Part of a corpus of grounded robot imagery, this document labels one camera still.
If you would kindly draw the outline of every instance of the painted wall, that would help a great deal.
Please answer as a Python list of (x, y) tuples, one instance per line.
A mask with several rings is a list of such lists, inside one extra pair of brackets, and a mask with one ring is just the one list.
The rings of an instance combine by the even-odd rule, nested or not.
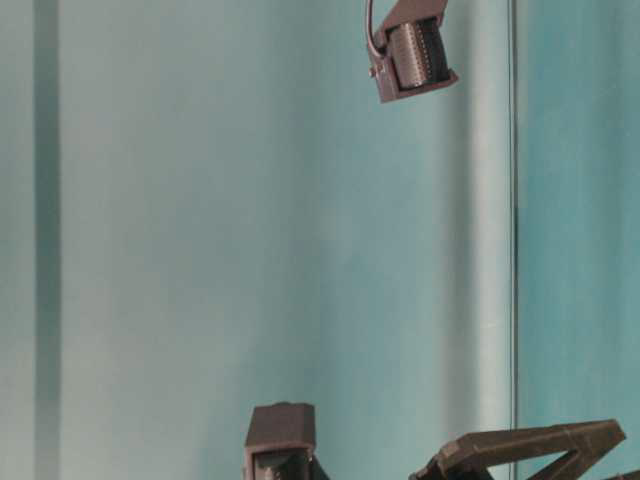
[(38, 480), (239, 478), (281, 399), (333, 478), (508, 427), (507, 7), (452, 2), (460, 83), (381, 106), (360, 2), (61, 0)]
[(640, 4), (517, 9), (519, 422), (619, 419), (605, 478), (640, 468)]
[(33, 9), (0, 16), (0, 478), (33, 478), (35, 217)]

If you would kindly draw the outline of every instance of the curved hook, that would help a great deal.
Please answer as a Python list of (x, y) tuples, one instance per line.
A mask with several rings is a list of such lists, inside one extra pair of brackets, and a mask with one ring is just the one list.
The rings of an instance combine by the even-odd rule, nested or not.
[(383, 59), (384, 54), (376, 47), (373, 41), (373, 0), (366, 0), (366, 8), (364, 14), (364, 31), (367, 36), (367, 47), (374, 57)]

